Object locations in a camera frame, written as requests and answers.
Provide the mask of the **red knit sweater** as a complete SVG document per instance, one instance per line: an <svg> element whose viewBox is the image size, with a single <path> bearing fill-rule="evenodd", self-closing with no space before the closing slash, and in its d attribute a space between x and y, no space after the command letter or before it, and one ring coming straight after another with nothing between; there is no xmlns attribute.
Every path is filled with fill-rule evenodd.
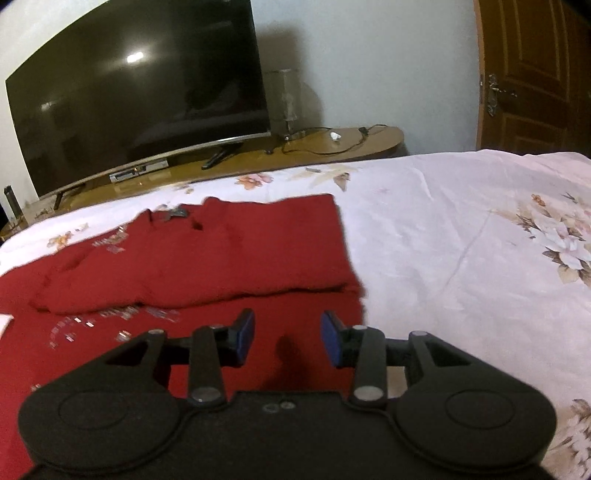
<svg viewBox="0 0 591 480"><path fill-rule="evenodd" d="M329 362L321 316L332 310L359 324L362 293L329 194L270 204L209 198L180 218L146 210L120 229L8 271L2 477L30 468L17 415L33 386L111 350L122 331L184 337L228 325L249 308L256 336L245 366L225 372L228 392L347 390L352 375Z"/></svg>

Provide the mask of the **white floral bed sheet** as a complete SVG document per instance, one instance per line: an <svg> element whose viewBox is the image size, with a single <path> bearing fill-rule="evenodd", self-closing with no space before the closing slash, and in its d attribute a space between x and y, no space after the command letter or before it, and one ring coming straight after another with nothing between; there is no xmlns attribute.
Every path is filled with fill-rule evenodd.
<svg viewBox="0 0 591 480"><path fill-rule="evenodd" d="M329 194L362 320L424 330L544 393L558 430L543 464L590 475L590 162L494 150L318 165L170 185L37 223L1 249L8 271L209 198L270 204Z"/></svg>

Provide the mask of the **silver set-top box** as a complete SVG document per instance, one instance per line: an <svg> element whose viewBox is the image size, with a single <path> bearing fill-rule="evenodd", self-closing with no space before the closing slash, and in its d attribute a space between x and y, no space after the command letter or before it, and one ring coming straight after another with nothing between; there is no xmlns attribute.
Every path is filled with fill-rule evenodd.
<svg viewBox="0 0 591 480"><path fill-rule="evenodd" d="M168 161L166 159L160 159L111 173L109 175L109 180L111 183L119 183L151 172L163 170L168 167Z"/></svg>

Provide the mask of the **wooden tv stand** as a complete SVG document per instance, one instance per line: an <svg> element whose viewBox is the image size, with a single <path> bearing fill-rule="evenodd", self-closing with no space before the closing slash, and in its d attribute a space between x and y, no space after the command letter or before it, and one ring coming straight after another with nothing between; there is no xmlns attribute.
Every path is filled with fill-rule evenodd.
<svg viewBox="0 0 591 480"><path fill-rule="evenodd" d="M64 194L55 194L33 204L33 218L4 222L1 240L6 241L28 226L71 211L112 200L141 195L168 185L183 185L226 177L271 172L283 168L392 158L408 153L405 136L398 127L376 124L366 127L338 128L342 136L332 141L327 127L298 132L294 139L279 137L249 140L235 153L223 158L211 169L202 168L205 161L219 152L217 147L182 154L169 161L167 169L151 172L119 183L108 177L89 180Z"/></svg>

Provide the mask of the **clear glass vase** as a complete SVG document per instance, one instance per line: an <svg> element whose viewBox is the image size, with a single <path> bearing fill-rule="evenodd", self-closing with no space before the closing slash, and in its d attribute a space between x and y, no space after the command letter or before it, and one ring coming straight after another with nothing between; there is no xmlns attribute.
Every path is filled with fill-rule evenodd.
<svg viewBox="0 0 591 480"><path fill-rule="evenodd" d="M301 78L294 69L276 69L263 74L271 129L291 140L301 121Z"/></svg>

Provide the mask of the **black curved television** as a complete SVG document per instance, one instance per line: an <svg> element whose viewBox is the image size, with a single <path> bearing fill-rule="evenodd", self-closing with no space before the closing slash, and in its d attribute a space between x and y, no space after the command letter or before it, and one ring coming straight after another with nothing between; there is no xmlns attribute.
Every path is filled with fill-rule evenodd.
<svg viewBox="0 0 591 480"><path fill-rule="evenodd" d="M7 79L45 195L135 162L270 132L246 1L108 1Z"/></svg>

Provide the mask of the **brown wooden door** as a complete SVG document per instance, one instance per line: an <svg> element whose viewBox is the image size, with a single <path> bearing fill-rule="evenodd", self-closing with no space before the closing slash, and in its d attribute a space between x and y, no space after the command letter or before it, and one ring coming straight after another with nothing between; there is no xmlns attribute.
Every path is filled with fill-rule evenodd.
<svg viewBox="0 0 591 480"><path fill-rule="evenodd" d="M590 25L565 1L477 1L480 74L502 76L517 105L479 101L477 146L517 154L590 153Z"/></svg>

